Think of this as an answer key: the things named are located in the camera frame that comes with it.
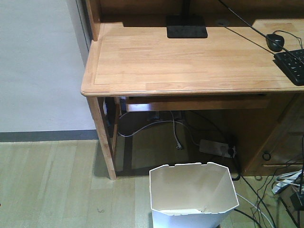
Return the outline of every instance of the black mouse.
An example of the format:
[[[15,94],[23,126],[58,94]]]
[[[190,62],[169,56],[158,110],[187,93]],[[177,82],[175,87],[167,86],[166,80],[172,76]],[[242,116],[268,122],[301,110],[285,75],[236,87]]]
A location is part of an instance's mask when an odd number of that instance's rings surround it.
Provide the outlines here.
[[[275,33],[267,34],[266,36],[269,39],[271,39],[272,41],[275,41],[276,43],[278,43],[281,47],[284,46],[284,43],[285,43],[284,37],[277,35]],[[275,52],[282,51],[282,48],[280,46],[278,46],[276,43],[270,41],[269,39],[266,39],[266,43],[270,50],[275,51]]]

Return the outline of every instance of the baseboard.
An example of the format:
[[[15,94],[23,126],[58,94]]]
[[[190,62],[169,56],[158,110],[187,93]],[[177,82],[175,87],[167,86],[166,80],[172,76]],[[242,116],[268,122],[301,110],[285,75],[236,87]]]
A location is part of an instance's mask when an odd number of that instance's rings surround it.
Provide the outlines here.
[[[98,136],[96,130],[0,133],[0,142],[40,142],[97,139]]]

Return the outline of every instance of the power strip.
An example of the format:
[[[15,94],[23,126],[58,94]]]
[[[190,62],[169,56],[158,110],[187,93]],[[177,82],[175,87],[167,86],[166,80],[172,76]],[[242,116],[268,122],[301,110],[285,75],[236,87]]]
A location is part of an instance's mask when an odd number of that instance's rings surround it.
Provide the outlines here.
[[[204,139],[201,139],[199,143],[199,152],[201,153],[209,153],[217,156],[231,158],[230,154],[228,153],[229,146],[227,143],[219,143]],[[233,147],[233,150],[234,153],[232,157],[234,158],[234,156],[236,155],[235,147]]]

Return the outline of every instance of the white trash bin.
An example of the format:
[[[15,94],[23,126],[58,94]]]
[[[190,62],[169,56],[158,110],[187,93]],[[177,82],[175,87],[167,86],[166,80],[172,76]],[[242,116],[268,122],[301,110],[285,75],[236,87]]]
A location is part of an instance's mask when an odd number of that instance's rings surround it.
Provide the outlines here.
[[[153,228],[216,228],[238,206],[229,169],[207,164],[150,170]]]

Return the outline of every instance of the keyboard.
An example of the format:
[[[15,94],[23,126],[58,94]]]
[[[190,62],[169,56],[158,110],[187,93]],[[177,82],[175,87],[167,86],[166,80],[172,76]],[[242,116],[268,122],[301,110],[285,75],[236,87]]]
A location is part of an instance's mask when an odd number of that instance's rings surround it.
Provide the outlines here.
[[[304,62],[304,49],[293,50],[294,54]],[[296,86],[304,86],[304,64],[287,52],[275,54],[275,63]]]

